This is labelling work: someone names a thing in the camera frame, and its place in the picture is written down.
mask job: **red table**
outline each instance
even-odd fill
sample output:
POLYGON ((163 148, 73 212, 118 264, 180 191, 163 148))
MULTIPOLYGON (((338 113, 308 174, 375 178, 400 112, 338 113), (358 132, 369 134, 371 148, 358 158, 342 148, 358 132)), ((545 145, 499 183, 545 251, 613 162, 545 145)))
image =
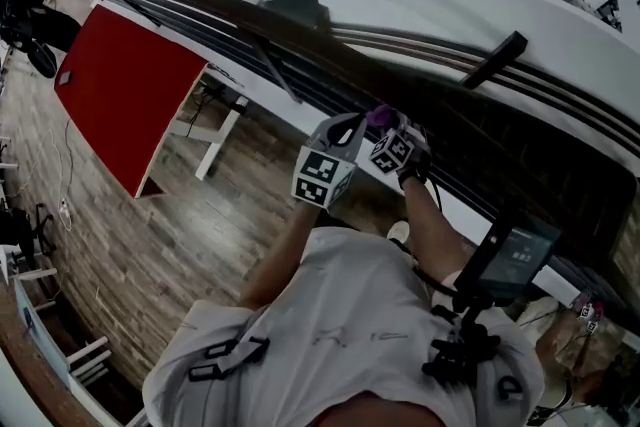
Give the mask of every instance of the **red table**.
POLYGON ((149 171, 206 64, 96 6, 60 66, 55 91, 96 155, 138 198, 161 192, 149 171))

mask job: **shoe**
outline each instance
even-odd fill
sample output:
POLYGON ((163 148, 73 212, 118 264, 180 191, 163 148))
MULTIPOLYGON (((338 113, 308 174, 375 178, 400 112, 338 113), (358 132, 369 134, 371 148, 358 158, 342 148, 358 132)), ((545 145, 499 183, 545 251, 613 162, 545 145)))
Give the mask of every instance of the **shoe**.
POLYGON ((398 221, 391 227, 389 233, 387 233, 387 239, 394 239, 402 244, 406 244, 409 240, 410 233, 409 223, 407 221, 398 221))

